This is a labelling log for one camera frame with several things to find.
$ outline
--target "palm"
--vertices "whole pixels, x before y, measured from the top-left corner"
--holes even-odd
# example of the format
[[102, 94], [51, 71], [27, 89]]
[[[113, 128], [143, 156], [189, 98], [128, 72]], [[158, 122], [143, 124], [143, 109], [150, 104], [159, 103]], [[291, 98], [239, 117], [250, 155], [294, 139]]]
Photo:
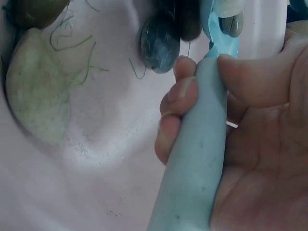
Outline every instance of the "palm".
[[308, 153], [292, 141], [287, 114], [287, 106], [249, 109], [228, 136], [214, 230], [301, 230]]

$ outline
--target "blue plastic handle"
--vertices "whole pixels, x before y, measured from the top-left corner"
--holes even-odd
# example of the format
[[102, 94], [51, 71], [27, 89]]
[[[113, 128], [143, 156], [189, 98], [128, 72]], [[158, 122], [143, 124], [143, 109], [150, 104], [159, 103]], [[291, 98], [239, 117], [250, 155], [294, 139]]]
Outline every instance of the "blue plastic handle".
[[212, 43], [197, 67], [199, 99], [183, 118], [147, 231], [210, 230], [226, 138], [227, 91], [217, 58], [221, 53], [237, 57], [239, 39], [221, 32], [209, 2], [202, 5], [202, 20]]

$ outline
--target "plastic tub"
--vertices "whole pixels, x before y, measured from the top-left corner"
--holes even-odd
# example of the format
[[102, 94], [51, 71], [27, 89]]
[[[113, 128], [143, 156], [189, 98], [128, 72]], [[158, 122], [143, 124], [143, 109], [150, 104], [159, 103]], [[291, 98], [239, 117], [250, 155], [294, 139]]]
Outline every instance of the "plastic tub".
[[[92, 70], [71, 89], [72, 119], [63, 145], [47, 147], [20, 128], [0, 97], [0, 227], [6, 231], [144, 231], [164, 167], [154, 154], [159, 104], [174, 84], [172, 71], [156, 75], [138, 59], [138, 30], [152, 12], [150, 0], [73, 1], [68, 15], [73, 36], [59, 46], [93, 38], [59, 52], [67, 70], [84, 66], [94, 41]], [[282, 47], [286, 0], [247, 0], [240, 58], [268, 57]], [[65, 13], [44, 34], [60, 23]], [[0, 52], [12, 47], [14, 30], [1, 12]], [[202, 35], [190, 57], [207, 52]], [[181, 54], [188, 54], [183, 43]]]

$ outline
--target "hand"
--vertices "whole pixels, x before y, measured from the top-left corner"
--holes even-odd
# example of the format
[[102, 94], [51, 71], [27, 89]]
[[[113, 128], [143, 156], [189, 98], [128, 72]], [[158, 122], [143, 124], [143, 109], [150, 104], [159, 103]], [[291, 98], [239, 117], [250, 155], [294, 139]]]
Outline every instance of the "hand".
[[[308, 229], [308, 22], [288, 25], [282, 52], [265, 60], [218, 59], [230, 91], [225, 163], [214, 231]], [[198, 98], [196, 63], [181, 57], [163, 98], [155, 150], [167, 163], [183, 116]]]

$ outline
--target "dark stone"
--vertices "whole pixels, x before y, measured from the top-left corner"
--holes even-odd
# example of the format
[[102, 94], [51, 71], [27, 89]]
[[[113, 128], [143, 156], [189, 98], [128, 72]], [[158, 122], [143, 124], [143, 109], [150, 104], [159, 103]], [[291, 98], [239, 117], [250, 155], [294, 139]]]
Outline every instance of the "dark stone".
[[201, 13], [199, 0], [177, 0], [176, 21], [183, 41], [192, 41], [201, 34]]
[[219, 26], [223, 33], [233, 38], [239, 37], [244, 27], [244, 12], [229, 18], [219, 18]]
[[180, 53], [175, 23], [164, 14], [151, 17], [141, 32], [141, 56], [146, 67], [158, 74], [170, 71]]
[[50, 26], [70, 0], [12, 0], [15, 22], [21, 28]]

